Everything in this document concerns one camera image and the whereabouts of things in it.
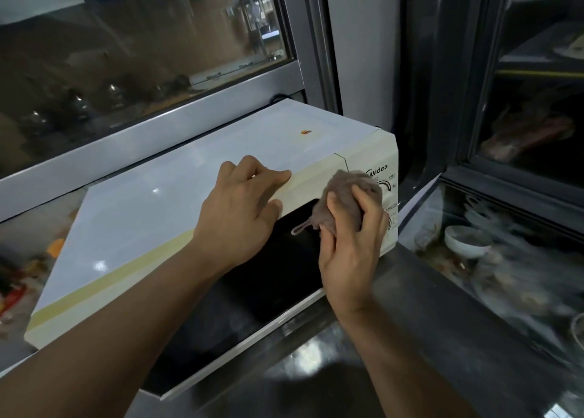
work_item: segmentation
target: shelf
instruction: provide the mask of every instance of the shelf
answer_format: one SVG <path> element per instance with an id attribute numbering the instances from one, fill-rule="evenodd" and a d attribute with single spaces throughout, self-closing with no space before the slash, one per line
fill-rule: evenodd
<path id="1" fill-rule="evenodd" d="M 564 57 L 557 48 L 574 33 L 584 33 L 584 23 L 560 22 L 530 38 L 499 59 L 498 75 L 584 79 L 584 60 Z"/>

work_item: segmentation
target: bowl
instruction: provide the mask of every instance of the bowl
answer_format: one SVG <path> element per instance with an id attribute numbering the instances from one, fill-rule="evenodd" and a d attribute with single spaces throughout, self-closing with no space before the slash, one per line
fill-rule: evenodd
<path id="1" fill-rule="evenodd" d="M 448 226 L 444 230 L 444 242 L 452 252 L 468 260 L 476 260 L 491 249 L 490 238 L 468 226 Z"/>

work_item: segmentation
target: black panel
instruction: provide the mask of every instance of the black panel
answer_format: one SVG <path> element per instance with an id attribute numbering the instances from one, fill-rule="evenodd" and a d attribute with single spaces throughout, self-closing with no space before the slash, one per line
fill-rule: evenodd
<path id="1" fill-rule="evenodd" d="M 278 220 L 258 255 L 213 285 L 172 337 L 143 389 L 163 395 L 322 287 L 318 231 L 290 234 L 315 203 Z"/>

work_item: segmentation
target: person's right hand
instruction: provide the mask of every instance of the person's right hand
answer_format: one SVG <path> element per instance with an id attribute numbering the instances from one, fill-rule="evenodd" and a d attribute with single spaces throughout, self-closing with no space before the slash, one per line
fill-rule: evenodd
<path id="1" fill-rule="evenodd" d="M 373 274 L 390 223 L 383 208 L 365 191 L 358 186 L 352 191 L 364 212 L 361 230 L 354 231 L 349 213 L 334 193 L 328 194 L 326 205 L 335 217 L 336 238 L 321 226 L 318 265 L 326 297 L 339 319 L 371 302 Z"/>

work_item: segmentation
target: orange object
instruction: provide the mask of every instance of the orange object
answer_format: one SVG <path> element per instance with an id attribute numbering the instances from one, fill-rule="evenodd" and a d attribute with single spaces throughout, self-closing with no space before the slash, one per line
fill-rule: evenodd
<path id="1" fill-rule="evenodd" d="M 51 257 L 57 258 L 61 253 L 61 250 L 64 245 L 65 240 L 63 238 L 58 238 L 53 243 L 51 243 L 51 245 L 47 249 L 47 252 Z"/>

